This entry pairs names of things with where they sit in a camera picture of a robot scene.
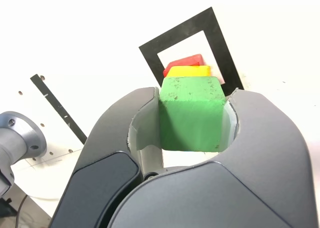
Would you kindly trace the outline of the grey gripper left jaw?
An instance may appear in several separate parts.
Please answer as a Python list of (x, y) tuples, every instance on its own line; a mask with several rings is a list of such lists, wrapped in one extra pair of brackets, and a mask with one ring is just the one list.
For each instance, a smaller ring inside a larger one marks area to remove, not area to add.
[(105, 228), (122, 200), (163, 168), (159, 89), (136, 89), (94, 125), (50, 222), (52, 228)]

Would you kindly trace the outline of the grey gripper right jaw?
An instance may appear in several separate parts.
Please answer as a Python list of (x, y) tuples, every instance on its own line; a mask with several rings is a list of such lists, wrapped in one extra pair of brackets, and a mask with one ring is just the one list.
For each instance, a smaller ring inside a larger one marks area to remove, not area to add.
[(215, 157), (136, 187), (111, 228), (315, 228), (311, 159), (293, 121), (263, 95), (229, 97), (237, 134)]

